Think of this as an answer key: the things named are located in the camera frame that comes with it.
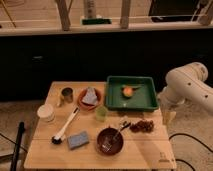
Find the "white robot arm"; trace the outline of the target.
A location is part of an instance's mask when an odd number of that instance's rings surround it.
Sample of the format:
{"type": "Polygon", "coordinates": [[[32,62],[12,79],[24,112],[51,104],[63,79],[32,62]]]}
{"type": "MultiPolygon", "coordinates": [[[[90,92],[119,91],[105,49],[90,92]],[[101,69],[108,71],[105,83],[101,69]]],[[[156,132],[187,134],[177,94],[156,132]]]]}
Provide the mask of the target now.
{"type": "Polygon", "coordinates": [[[186,100],[213,115],[213,87],[205,84],[207,78],[208,69],[200,62],[174,68],[166,74],[166,86],[158,94],[164,125],[168,125],[176,116],[174,108],[186,100]]]}

